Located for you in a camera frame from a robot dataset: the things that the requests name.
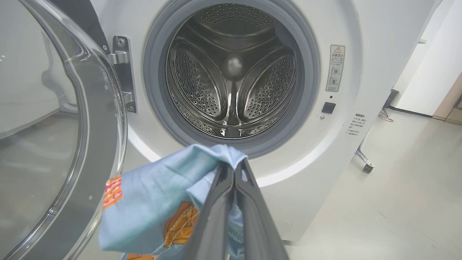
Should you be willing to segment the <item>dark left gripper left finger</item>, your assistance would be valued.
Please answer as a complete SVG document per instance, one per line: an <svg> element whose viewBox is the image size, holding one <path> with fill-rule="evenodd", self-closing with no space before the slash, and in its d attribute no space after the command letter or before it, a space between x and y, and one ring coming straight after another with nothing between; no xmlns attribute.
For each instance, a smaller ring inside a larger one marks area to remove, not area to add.
<svg viewBox="0 0 462 260"><path fill-rule="evenodd" d="M229 213L234 200L234 170L222 162L198 221L188 240L184 260L224 260L227 256Z"/></svg>

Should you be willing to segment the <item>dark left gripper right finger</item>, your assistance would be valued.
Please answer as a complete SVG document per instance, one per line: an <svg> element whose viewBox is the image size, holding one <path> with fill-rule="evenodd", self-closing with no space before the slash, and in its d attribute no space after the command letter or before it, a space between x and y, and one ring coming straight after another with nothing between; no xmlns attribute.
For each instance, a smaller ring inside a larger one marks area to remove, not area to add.
<svg viewBox="0 0 462 260"><path fill-rule="evenodd" d="M289 257L265 203L249 160L235 170L236 202L244 219L246 260L288 260Z"/></svg>

